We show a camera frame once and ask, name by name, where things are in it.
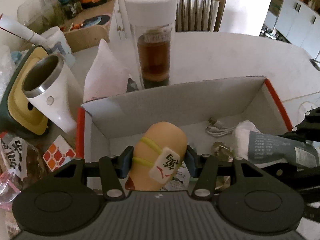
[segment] white tube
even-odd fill
[[[45,38],[36,34],[34,31],[28,29],[15,20],[12,20],[4,14],[0,15],[0,28],[35,45],[43,45],[47,41]]]

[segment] toy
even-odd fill
[[[152,125],[134,147],[132,167],[125,188],[128,190],[160,190],[181,166],[187,137],[168,122]]]

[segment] stainless steel rim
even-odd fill
[[[27,98],[44,93],[58,78],[63,69],[61,55],[49,55],[39,60],[22,82],[22,91]]]

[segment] barcode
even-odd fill
[[[143,39],[146,43],[158,43],[169,41],[171,38],[171,32],[166,33],[146,33],[143,35]]]
[[[301,150],[297,147],[294,148],[296,150],[296,162],[308,168],[314,168],[317,166],[316,157],[311,153]]]

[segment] rubik's cube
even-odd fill
[[[75,157],[75,151],[61,135],[56,138],[53,144],[43,155],[43,159],[51,171],[55,171],[57,168],[60,168]]]

